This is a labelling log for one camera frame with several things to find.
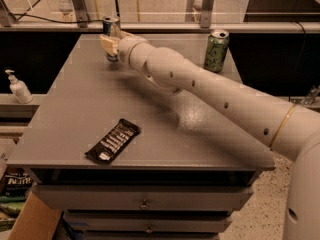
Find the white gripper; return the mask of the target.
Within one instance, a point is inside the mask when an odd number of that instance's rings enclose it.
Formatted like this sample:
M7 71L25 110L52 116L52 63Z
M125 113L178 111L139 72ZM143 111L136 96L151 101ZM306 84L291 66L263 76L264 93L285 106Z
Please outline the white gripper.
M115 36L102 34L100 36L101 46L112 57L117 55L118 61L124 64L128 63L130 53L135 46L147 43L146 39L123 31L119 27L115 30Z

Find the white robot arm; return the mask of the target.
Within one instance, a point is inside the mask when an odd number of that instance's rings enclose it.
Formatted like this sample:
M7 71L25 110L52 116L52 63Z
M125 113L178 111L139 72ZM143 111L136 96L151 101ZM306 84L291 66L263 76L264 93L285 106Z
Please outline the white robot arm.
M153 85L186 90L294 163L283 240L320 240L320 114L205 70L113 25L103 49Z

